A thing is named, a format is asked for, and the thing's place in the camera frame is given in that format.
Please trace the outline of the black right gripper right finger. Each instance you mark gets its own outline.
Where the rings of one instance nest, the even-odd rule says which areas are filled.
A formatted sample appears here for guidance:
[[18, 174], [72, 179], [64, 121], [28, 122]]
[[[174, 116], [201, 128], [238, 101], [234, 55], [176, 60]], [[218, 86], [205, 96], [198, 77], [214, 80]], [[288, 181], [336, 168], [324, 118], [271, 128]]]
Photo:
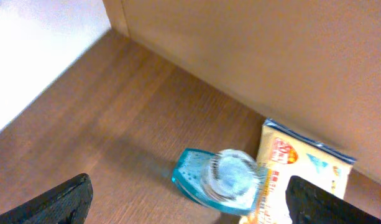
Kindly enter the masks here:
[[294, 224], [381, 224], [372, 216], [318, 186], [291, 176], [286, 203]]

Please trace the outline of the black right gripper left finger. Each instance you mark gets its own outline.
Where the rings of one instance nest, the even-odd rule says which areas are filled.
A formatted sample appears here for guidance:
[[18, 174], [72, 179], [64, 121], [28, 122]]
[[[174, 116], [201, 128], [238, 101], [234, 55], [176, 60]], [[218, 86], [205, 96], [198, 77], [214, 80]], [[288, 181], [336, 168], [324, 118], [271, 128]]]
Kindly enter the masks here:
[[84, 223], [93, 199], [88, 174], [78, 174], [43, 194], [0, 214], [0, 223]]

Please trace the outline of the yellow wet wipes pack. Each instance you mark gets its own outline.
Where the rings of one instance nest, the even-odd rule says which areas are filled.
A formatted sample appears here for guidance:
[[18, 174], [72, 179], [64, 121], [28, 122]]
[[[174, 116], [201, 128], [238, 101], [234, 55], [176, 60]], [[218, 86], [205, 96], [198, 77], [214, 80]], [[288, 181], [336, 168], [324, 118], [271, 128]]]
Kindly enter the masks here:
[[355, 158], [267, 118], [257, 155], [257, 164], [266, 170], [264, 184], [256, 208], [239, 222], [292, 223], [285, 196], [292, 176], [343, 199], [355, 162]]

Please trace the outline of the teal mouthwash bottle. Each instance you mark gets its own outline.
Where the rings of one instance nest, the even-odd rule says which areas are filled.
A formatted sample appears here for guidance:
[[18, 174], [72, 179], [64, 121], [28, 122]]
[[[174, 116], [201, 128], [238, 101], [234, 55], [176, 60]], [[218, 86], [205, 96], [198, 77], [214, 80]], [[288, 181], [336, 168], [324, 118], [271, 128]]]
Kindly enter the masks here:
[[265, 165], [244, 151], [217, 153], [186, 148], [172, 173], [172, 182], [190, 200], [237, 216], [252, 213], [267, 179]]

